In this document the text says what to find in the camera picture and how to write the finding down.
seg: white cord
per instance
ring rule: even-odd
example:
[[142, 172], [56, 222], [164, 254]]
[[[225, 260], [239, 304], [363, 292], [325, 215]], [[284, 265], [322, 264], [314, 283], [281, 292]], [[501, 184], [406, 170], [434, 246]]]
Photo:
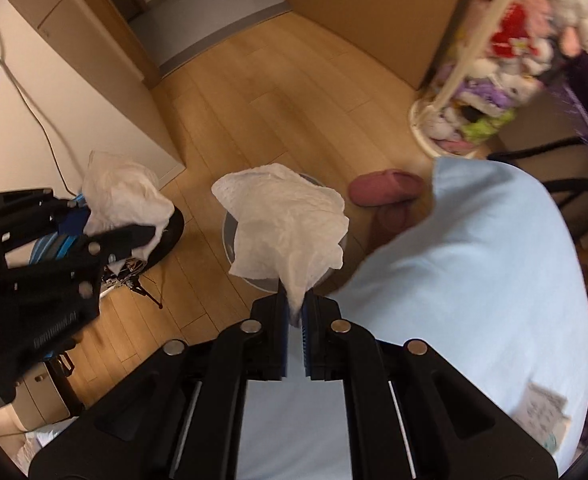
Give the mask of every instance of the white cord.
[[37, 122], [40, 129], [42, 130], [43, 135], [45, 136], [45, 139], [48, 142], [48, 146], [50, 147], [50, 152], [52, 153], [52, 159], [54, 160], [54, 164], [56, 165], [56, 170], [58, 171], [58, 176], [60, 177], [61, 182], [63, 183], [63, 186], [65, 187], [65, 190], [72, 197], [75, 197], [77, 195], [77, 193], [74, 193], [71, 189], [69, 189], [68, 183], [65, 181], [65, 177], [63, 177], [63, 173], [60, 170], [58, 160], [56, 159], [56, 153], [54, 153], [54, 147], [52, 146], [52, 142], [50, 141], [50, 136], [48, 135], [47, 130], [45, 129], [45, 126], [43, 126], [43, 123], [40, 122], [39, 118], [36, 116], [36, 114], [34, 113], [32, 108], [30, 107], [30, 105], [27, 103], [27, 99], [25, 98], [23, 91], [21, 91], [21, 87], [18, 84], [18, 81], [14, 77], [14, 74], [12, 73], [12, 71], [6, 65], [5, 61], [1, 58], [1, 56], [0, 56], [0, 67], [3, 69], [3, 72], [5, 72], [5, 75], [7, 75], [7, 78], [10, 80], [10, 82], [12, 83], [12, 85], [14, 86], [16, 91], [18, 92], [18, 95], [21, 98], [21, 101], [23, 102], [23, 104], [25, 105], [27, 110], [29, 111], [30, 115], [34, 118], [34, 120]]

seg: paper towel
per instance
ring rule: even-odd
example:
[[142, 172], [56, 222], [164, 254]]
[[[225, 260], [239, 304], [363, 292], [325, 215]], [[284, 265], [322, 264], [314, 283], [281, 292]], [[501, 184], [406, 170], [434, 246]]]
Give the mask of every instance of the paper towel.
[[338, 243], [349, 224], [343, 197], [281, 164], [227, 174], [212, 193], [238, 222], [229, 273], [280, 278], [297, 324], [306, 291], [327, 269], [343, 266]]
[[[82, 191], [92, 211], [83, 230], [86, 235], [129, 224], [156, 227], [149, 244], [132, 250], [132, 257], [147, 261], [174, 212], [172, 201], [158, 190], [156, 175], [124, 156], [92, 152]], [[124, 263], [114, 262], [109, 268], [118, 274]]]

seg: paper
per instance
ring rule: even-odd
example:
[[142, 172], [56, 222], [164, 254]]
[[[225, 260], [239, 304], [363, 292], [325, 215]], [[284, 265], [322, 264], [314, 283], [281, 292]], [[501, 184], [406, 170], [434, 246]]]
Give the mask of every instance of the paper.
[[563, 419], [567, 399], [541, 386], [530, 383], [512, 417], [542, 446]]
[[327, 269], [343, 266], [339, 241], [349, 224], [343, 198], [281, 164], [227, 174], [212, 193], [238, 221], [230, 274], [280, 278], [297, 324], [306, 291]]
[[563, 439], [565, 438], [571, 424], [572, 419], [565, 415], [557, 422], [554, 430], [552, 430], [552, 433], [549, 434], [548, 439], [543, 444], [543, 447], [547, 449], [550, 454], [554, 455], [558, 448], [561, 447]]
[[[145, 166], [120, 155], [92, 152], [83, 180], [83, 196], [92, 211], [85, 225], [86, 235], [104, 233], [129, 224], [153, 225], [151, 242], [132, 250], [143, 261], [161, 240], [163, 229], [174, 213], [174, 204], [158, 190], [158, 178]], [[125, 260], [109, 268], [118, 274]]]

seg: light blue bedsheet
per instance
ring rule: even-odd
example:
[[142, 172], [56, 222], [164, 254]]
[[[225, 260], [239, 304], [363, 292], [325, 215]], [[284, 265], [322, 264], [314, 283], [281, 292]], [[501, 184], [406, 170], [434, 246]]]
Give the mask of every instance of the light blue bedsheet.
[[[439, 159], [434, 195], [432, 215], [334, 299], [378, 339], [425, 339], [507, 413], [529, 381], [567, 397], [563, 472], [588, 404], [588, 301], [563, 219], [538, 181], [498, 162]], [[342, 386], [302, 377], [294, 329], [289, 355], [287, 380], [248, 386], [238, 478], [350, 478]]]

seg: green plush toy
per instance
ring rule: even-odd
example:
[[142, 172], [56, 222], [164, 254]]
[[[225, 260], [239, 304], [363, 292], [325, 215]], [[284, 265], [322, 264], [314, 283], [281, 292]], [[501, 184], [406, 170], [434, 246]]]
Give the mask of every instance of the green plush toy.
[[481, 144], [493, 136], [501, 126], [513, 121], [515, 117], [516, 112], [511, 108], [499, 117], [486, 116], [475, 123], [465, 124], [461, 127], [461, 131], [467, 142]]

